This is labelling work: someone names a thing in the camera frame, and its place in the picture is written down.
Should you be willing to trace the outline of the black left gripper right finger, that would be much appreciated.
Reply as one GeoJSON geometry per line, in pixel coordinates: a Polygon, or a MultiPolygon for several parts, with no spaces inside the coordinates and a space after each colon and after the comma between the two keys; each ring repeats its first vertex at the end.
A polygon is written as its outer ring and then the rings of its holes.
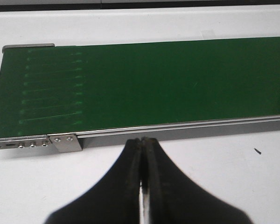
{"type": "Polygon", "coordinates": [[[250,224],[240,209],[210,194],[187,177],[157,139],[141,140],[147,163],[148,220],[151,224],[250,224]]]}

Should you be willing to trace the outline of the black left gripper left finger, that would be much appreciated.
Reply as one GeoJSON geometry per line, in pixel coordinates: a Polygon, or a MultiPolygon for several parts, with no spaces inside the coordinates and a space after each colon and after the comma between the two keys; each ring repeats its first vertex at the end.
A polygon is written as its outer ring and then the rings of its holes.
{"type": "Polygon", "coordinates": [[[138,224],[140,140],[128,140],[108,172],[86,193],[51,213],[47,224],[138,224]]]}

